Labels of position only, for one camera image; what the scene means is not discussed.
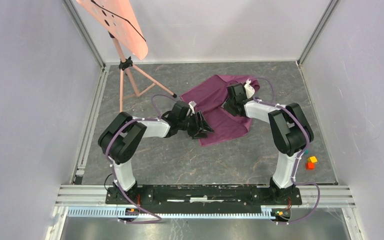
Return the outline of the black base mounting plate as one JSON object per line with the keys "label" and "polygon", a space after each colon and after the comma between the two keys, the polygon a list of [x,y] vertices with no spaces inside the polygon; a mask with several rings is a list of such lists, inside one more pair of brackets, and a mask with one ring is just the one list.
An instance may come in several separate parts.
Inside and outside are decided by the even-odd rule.
{"label": "black base mounting plate", "polygon": [[156,215],[251,214],[259,213],[262,206],[282,208],[303,203],[297,187],[277,191],[256,184],[144,184],[129,190],[127,196]]}

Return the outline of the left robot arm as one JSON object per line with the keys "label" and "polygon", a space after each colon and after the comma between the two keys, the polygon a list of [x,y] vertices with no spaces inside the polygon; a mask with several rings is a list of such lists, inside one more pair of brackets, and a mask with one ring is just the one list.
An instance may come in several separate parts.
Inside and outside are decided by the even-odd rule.
{"label": "left robot arm", "polygon": [[134,117],[121,112],[98,139],[113,174],[113,186],[125,204],[137,198],[137,180],[131,159],[143,138],[170,138],[185,131],[193,139],[205,139],[214,133],[201,111],[193,103],[176,101],[172,109],[158,118]]}

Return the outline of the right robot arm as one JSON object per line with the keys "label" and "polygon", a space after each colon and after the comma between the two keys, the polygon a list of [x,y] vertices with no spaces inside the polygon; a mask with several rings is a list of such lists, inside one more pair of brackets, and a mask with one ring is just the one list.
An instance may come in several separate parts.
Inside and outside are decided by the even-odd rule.
{"label": "right robot arm", "polygon": [[269,123],[278,159],[269,182],[268,196],[273,203],[282,204],[295,189],[298,165],[314,135],[299,104],[264,102],[250,95],[249,91],[250,87],[245,83],[228,86],[223,108],[233,116]]}

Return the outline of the red cube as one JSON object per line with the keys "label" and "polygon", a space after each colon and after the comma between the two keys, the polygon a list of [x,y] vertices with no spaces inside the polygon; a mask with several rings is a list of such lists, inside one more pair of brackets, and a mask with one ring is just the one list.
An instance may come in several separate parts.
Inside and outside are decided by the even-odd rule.
{"label": "red cube", "polygon": [[313,163],[313,162],[307,162],[307,163],[305,164],[305,168],[306,168],[307,170],[314,170],[315,167],[316,167],[316,165],[315,165],[315,163]]}

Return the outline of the yellow cube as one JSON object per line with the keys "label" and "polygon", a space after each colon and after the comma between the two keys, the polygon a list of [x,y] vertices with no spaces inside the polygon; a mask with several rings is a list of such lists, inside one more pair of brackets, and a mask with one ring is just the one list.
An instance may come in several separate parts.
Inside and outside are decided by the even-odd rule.
{"label": "yellow cube", "polygon": [[318,159],[315,157],[315,156],[310,156],[308,159],[307,159],[307,162],[308,163],[317,163],[318,162]]}

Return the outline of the pink music stand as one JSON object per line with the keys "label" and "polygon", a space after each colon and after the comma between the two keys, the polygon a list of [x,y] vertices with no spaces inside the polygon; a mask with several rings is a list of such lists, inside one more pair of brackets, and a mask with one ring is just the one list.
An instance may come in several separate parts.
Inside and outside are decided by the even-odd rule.
{"label": "pink music stand", "polygon": [[[132,58],[125,57],[122,46],[135,57],[143,60],[148,55],[147,41],[143,36],[134,10],[128,0],[78,0],[91,16],[93,16],[108,32],[118,53],[119,68],[119,111],[123,111],[123,101],[131,97],[140,97],[152,87],[158,86],[173,98],[177,95],[134,64]],[[130,69],[134,69],[152,84],[140,91]]]}

